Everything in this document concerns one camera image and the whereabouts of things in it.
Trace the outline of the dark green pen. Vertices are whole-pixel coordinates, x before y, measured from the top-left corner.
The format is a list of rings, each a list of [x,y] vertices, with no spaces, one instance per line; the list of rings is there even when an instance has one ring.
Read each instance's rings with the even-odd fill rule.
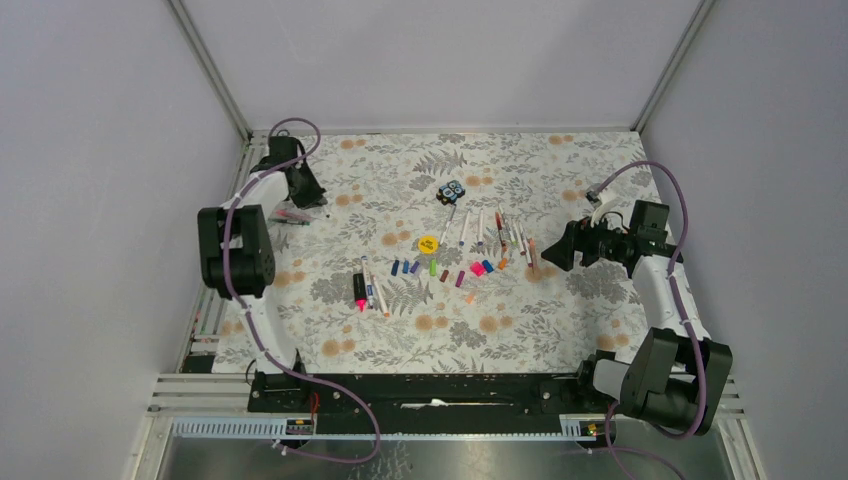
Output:
[[[284,224],[284,225],[296,225],[296,226],[310,226],[311,222],[305,220],[296,220],[289,218],[272,218],[270,219],[271,223],[274,224]]]

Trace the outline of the pink pen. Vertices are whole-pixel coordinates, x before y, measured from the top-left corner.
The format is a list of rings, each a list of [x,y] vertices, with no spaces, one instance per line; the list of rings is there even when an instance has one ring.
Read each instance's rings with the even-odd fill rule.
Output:
[[[305,223],[310,223],[310,222],[313,221],[313,219],[311,217],[304,216],[304,215],[297,214],[297,213],[293,213],[293,212],[289,212],[289,211],[286,211],[286,210],[277,210],[274,213],[274,215],[275,215],[276,218],[287,220],[287,221],[305,222]]]

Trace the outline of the orange pen group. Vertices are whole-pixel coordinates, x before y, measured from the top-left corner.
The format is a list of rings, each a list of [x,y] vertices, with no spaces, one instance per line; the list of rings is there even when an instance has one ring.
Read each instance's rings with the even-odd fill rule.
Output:
[[[534,275],[537,275],[539,272],[539,260],[537,258],[537,249],[536,243],[533,238],[528,239],[528,253],[530,254],[530,259],[532,261],[532,271]]]

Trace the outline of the brown cap white pen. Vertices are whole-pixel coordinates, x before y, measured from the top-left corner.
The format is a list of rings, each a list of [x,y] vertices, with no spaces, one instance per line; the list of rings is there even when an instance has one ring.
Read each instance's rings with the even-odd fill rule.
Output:
[[[525,247],[525,243],[524,243],[522,234],[520,233],[519,222],[516,219],[512,219],[511,224],[510,224],[510,228],[511,228],[512,236],[514,237],[514,241],[517,244],[519,254],[521,256],[525,256],[526,255],[526,247]]]

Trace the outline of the orange red pen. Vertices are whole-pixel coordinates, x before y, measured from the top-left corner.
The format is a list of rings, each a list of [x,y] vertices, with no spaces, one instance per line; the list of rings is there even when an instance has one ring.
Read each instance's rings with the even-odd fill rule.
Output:
[[[503,227],[502,216],[498,211],[495,211],[495,222],[496,222],[498,239],[499,239],[500,248],[501,248],[501,254],[502,254],[502,256],[504,256],[507,252],[508,245],[507,245],[506,239],[504,237],[504,227]]]

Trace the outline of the purple cap white pen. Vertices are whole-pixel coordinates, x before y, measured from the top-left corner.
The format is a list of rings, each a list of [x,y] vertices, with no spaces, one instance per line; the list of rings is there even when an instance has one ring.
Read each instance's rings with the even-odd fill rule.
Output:
[[[477,214],[476,245],[482,247],[485,244],[485,217],[482,209]]]

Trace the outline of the pink highlighter cap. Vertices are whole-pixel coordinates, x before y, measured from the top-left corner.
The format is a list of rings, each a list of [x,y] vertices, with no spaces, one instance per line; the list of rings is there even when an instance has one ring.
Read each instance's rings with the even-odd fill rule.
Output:
[[[474,262],[470,266],[470,270],[478,277],[484,275],[486,273],[485,267],[480,262]]]

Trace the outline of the blue whiteboard marker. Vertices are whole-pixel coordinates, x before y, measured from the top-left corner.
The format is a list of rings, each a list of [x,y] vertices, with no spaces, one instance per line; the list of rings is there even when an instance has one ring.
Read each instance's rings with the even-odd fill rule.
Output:
[[[365,281],[367,303],[368,303],[370,309],[375,309],[376,308],[376,299],[375,299],[375,293],[374,293],[374,286],[373,286],[373,283],[372,283],[372,278],[371,278],[369,267],[368,267],[368,257],[363,255],[360,258],[360,262],[361,262],[361,269],[362,269],[363,278],[364,278],[364,281]]]

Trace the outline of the black pink highlighter marker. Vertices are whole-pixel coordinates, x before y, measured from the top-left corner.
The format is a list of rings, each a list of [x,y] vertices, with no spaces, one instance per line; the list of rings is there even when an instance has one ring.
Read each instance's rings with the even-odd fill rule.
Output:
[[[354,299],[360,311],[365,311],[368,306],[368,295],[365,276],[362,272],[353,275]]]

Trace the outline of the white blue tip pen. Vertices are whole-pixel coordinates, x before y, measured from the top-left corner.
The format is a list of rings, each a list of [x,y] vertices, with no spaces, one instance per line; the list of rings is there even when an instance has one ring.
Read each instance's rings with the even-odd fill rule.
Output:
[[[463,217],[463,223],[462,223],[462,227],[461,227],[461,230],[460,230],[460,237],[459,237],[459,241],[458,241],[458,245],[460,247],[462,247],[466,244],[466,239],[467,239],[467,235],[468,235],[467,232],[468,232],[469,223],[470,223],[470,215],[471,215],[471,211],[467,210],[465,212],[464,217]]]

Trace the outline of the orange tip white pen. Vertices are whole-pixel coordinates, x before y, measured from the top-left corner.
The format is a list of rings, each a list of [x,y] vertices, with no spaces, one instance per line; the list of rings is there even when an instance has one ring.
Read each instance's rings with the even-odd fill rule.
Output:
[[[378,300],[378,302],[379,302],[379,308],[380,308],[380,310],[381,310],[382,314],[383,314],[386,318],[388,318],[388,317],[390,316],[390,310],[389,310],[389,308],[388,308],[388,305],[387,305],[387,302],[386,302],[386,299],[385,299],[385,295],[384,295],[384,293],[383,293],[382,286],[381,286],[381,284],[380,284],[380,282],[379,282],[379,278],[378,278],[378,276],[377,276],[376,274],[372,274],[372,275],[371,275],[371,278],[372,278],[372,282],[373,282],[373,284],[374,284],[374,289],[375,289],[375,292],[376,292],[376,297],[377,297],[377,300]]]

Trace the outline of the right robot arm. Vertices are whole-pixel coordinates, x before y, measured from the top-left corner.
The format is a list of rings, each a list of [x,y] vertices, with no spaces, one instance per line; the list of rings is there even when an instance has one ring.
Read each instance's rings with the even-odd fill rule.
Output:
[[[648,331],[631,362],[597,351],[581,363],[577,405],[597,412],[614,399],[622,414],[668,436],[701,436],[712,425],[733,355],[696,317],[682,259],[667,240],[668,214],[664,204],[638,200],[624,228],[603,217],[571,221],[541,257],[564,271],[600,260],[623,266],[646,315]]]

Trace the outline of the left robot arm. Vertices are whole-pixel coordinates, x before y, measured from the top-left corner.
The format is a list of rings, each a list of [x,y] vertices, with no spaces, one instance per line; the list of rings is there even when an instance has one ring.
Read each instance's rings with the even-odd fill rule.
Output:
[[[311,387],[295,341],[279,319],[268,220],[277,205],[291,197],[289,177],[308,166],[309,153],[295,137],[270,137],[268,153],[244,186],[223,204],[197,214],[202,280],[243,314],[256,372],[281,374],[271,395],[288,411],[307,404]]]

